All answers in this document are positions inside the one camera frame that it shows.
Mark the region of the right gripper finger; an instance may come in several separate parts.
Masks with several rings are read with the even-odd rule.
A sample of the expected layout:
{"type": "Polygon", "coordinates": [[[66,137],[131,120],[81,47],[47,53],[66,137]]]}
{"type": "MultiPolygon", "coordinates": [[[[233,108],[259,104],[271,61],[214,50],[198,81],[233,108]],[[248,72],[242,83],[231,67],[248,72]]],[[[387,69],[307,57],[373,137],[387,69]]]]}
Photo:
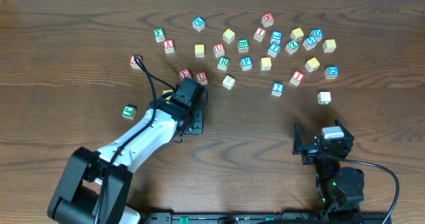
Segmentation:
{"type": "Polygon", "coordinates": [[[335,119],[335,125],[340,127],[340,129],[343,131],[345,143],[348,146],[352,146],[355,140],[354,136],[344,127],[344,125],[342,125],[341,121],[338,118],[335,119]]]}
{"type": "Polygon", "coordinates": [[[297,124],[294,126],[294,144],[292,149],[293,155],[300,155],[303,152],[303,143],[301,133],[297,124]]]}

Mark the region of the red E block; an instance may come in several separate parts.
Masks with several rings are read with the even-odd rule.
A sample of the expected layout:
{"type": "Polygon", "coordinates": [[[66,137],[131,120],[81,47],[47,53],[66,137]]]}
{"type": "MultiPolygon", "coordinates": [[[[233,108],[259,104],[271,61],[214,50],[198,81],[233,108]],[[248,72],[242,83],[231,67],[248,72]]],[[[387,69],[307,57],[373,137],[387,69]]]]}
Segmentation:
{"type": "Polygon", "coordinates": [[[181,80],[184,80],[185,78],[192,79],[192,73],[188,68],[180,70],[178,74],[181,80]]]}

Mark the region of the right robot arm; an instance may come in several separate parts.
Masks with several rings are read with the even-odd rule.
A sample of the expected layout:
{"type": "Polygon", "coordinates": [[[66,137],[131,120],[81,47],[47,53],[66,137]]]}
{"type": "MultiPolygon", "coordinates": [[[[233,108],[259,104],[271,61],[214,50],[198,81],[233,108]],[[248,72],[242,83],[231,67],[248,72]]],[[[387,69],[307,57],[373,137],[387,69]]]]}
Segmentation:
{"type": "Polygon", "coordinates": [[[363,171],[340,166],[351,151],[354,136],[335,120],[332,127],[323,128],[314,143],[305,145],[301,132],[295,126],[292,154],[300,155],[303,165],[313,165],[316,171],[316,189],[324,202],[317,217],[326,221],[346,221],[361,213],[359,204],[364,200],[365,175],[363,171]]]}

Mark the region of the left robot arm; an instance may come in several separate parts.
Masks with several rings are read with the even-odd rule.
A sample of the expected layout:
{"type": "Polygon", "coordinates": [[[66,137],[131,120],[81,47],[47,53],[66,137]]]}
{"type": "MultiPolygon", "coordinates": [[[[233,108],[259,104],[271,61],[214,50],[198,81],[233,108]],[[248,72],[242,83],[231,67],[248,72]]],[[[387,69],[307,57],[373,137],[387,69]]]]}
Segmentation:
{"type": "Polygon", "coordinates": [[[107,146],[78,148],[69,158],[47,215],[58,223],[139,223],[141,214],[127,205],[133,174],[175,136],[202,134],[208,94],[202,84],[184,78],[174,92],[154,99],[144,117],[107,146]]]}

